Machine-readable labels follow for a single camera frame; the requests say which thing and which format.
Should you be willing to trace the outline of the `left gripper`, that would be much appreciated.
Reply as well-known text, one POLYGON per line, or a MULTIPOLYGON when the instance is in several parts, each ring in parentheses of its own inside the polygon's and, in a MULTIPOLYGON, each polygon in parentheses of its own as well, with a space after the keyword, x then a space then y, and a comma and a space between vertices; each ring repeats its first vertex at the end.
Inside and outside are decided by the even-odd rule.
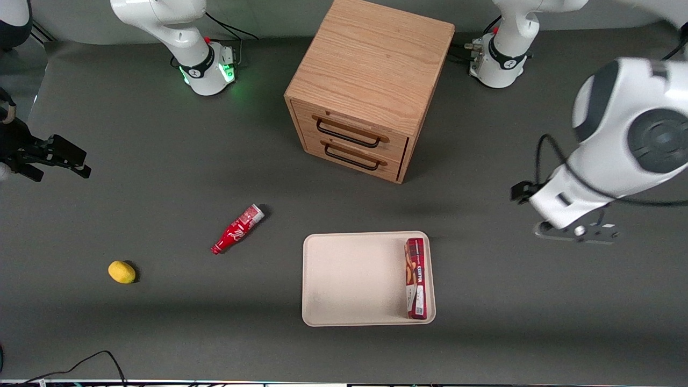
POLYGON ((607 165, 563 164, 542 188, 533 182, 511 186, 511 201, 518 205, 530 201, 544 220, 560 230, 611 203, 613 174, 607 165))

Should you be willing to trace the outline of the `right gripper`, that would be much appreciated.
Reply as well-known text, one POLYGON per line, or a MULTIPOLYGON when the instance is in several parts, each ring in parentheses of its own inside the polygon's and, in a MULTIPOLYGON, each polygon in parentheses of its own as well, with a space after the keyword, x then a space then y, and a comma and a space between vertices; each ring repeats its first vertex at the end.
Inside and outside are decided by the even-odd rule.
POLYGON ((88 179, 91 175, 91 167, 84 165, 86 151, 61 135, 50 135, 45 140, 39 139, 32 135, 27 125, 19 119, 1 124, 2 167, 9 174, 19 174, 34 182, 41 182, 44 172, 33 164, 46 164, 48 152, 70 164, 66 168, 81 178, 88 179))

